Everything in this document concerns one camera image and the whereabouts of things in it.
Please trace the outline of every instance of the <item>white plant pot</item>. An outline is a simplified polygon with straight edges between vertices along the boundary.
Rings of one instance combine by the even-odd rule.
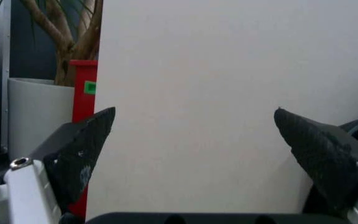
[[[28,156],[60,125],[70,122],[74,88],[53,80],[10,78],[9,158]]]

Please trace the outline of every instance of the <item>red container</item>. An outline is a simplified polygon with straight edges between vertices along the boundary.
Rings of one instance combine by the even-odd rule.
[[[96,91],[96,60],[71,60],[76,67],[74,87],[73,122],[81,121],[93,115]]]
[[[73,119],[74,123],[93,115],[96,92],[96,60],[71,60],[70,65],[76,67],[76,84],[74,87]],[[88,186],[77,202],[69,205],[75,216],[85,219]]]

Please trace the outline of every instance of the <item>green sticker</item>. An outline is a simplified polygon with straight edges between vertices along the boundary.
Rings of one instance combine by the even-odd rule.
[[[96,94],[96,82],[91,81],[85,81],[85,88],[83,89],[83,92],[86,94]]]

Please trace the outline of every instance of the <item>white panel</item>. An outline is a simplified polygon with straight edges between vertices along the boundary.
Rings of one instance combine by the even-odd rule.
[[[96,110],[109,106],[88,218],[299,212],[310,180],[273,113],[358,118],[358,1],[104,1]]]

